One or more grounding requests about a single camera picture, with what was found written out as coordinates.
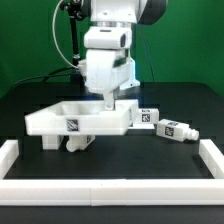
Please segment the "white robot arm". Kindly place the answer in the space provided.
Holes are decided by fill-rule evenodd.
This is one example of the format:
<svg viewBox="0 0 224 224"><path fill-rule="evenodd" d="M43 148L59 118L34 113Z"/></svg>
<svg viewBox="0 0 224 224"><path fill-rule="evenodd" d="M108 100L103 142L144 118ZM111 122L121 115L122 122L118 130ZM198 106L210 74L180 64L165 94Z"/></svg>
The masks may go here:
<svg viewBox="0 0 224 224"><path fill-rule="evenodd" d="M114 91L138 86L131 58L132 25L152 25L165 13L168 0L83 0L93 25L84 36L86 59L79 62L85 85L114 109Z"/></svg>

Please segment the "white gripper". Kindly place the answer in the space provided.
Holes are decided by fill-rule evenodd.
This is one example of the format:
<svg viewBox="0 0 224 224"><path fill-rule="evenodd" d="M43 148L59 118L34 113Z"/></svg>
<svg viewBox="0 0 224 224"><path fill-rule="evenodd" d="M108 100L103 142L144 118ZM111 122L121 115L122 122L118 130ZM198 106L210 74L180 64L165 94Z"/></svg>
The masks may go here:
<svg viewBox="0 0 224 224"><path fill-rule="evenodd" d="M114 109L111 92L129 79L130 58L125 50L93 50L86 54L86 85L90 92L103 94L106 110Z"/></svg>

